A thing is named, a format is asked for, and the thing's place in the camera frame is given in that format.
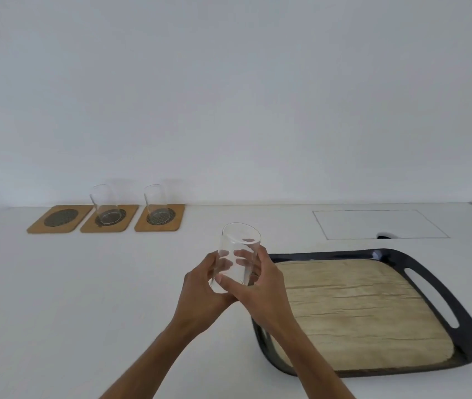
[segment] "white countertop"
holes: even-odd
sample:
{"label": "white countertop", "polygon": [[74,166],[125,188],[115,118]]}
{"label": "white countertop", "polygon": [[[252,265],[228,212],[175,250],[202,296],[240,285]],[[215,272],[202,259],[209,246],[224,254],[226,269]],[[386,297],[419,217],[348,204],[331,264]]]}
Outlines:
{"label": "white countertop", "polygon": [[[416,209],[450,238],[328,241],[312,210]],[[472,316],[472,205],[187,206],[177,232],[27,234],[47,208],[0,213],[0,398],[95,398],[166,326],[184,274],[232,221],[256,227],[270,253],[388,247],[428,268]],[[358,399],[472,397],[465,367],[345,380]],[[159,398],[305,398],[262,355],[236,303],[190,344]]]}

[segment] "black tray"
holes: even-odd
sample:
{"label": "black tray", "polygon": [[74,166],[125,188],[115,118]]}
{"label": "black tray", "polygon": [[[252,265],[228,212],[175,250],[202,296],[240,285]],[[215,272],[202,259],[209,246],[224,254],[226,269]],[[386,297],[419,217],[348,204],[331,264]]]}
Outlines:
{"label": "black tray", "polygon": [[[439,322],[443,325],[448,335],[451,337],[454,344],[454,353],[448,360],[421,367],[401,367],[401,368],[379,368],[368,370],[344,370],[338,371],[337,374],[341,378],[347,377],[366,377],[372,375],[392,375],[392,374],[406,374],[410,372],[423,372],[444,370],[449,368],[461,367],[462,365],[472,363],[472,318],[467,313],[465,308],[459,303],[454,295],[440,282],[430,271],[417,262],[412,257],[405,253],[394,249],[367,249],[367,250],[352,250],[343,252],[318,252],[318,253],[293,253],[293,254],[271,254],[271,260],[274,263],[289,262],[289,261],[309,261],[309,260],[330,260],[330,259],[371,259],[386,263],[395,271],[399,272],[420,296],[428,304],[432,312],[435,314]],[[432,305],[425,297],[419,288],[412,282],[412,280],[405,273],[405,268],[415,270],[427,282],[438,291],[450,306],[454,315],[456,316],[459,327],[452,328],[445,318],[441,316],[439,311]],[[262,329],[254,320],[253,328],[255,330],[256,338],[262,353],[267,360],[277,369],[289,375],[297,375],[293,367],[284,362],[277,354],[271,336],[264,329]]]}

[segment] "drinking glass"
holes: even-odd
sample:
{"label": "drinking glass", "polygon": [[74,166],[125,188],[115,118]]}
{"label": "drinking glass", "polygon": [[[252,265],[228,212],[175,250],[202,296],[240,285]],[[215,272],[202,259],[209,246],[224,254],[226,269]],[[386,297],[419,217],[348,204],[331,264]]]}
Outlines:
{"label": "drinking glass", "polygon": [[260,233],[247,224],[231,222],[223,227],[211,279],[211,287],[216,293],[225,292],[214,279],[219,273],[244,285],[249,284],[260,240]]}
{"label": "drinking glass", "polygon": [[165,224],[170,220],[170,209],[166,203],[166,194],[162,185],[149,185],[143,190],[147,212],[152,224]]}
{"label": "drinking glass", "polygon": [[116,196],[108,185],[97,185],[90,190],[90,198],[101,224],[106,226],[114,224],[122,218],[120,209],[116,203]]}

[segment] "coaster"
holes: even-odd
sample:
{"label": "coaster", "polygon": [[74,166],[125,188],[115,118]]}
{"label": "coaster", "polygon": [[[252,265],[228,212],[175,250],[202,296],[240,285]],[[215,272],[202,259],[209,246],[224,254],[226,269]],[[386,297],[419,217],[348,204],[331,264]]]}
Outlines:
{"label": "coaster", "polygon": [[54,206],[27,228],[28,234],[66,234],[86,217],[93,206]]}
{"label": "coaster", "polygon": [[97,212],[94,212],[90,218],[81,227],[81,232],[122,232],[127,229],[129,223],[133,219],[136,210],[138,210],[138,204],[120,204],[121,217],[112,224],[103,224],[99,221]]}
{"label": "coaster", "polygon": [[142,215],[134,226],[136,232],[156,232],[156,231],[177,231],[181,226],[182,216],[184,215],[184,204],[168,204],[170,218],[167,214],[161,218],[160,212],[155,210],[151,215],[147,207],[143,209]]}

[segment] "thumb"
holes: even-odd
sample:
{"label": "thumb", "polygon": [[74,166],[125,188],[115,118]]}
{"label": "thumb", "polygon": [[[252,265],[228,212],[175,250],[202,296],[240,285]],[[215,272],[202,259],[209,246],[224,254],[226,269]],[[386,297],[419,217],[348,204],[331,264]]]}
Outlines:
{"label": "thumb", "polygon": [[233,296],[235,296],[238,300],[240,299],[242,293],[245,291],[245,286],[240,284],[239,282],[235,282],[230,277],[226,275],[216,275],[214,277],[217,283],[223,288],[225,291],[228,291]]}

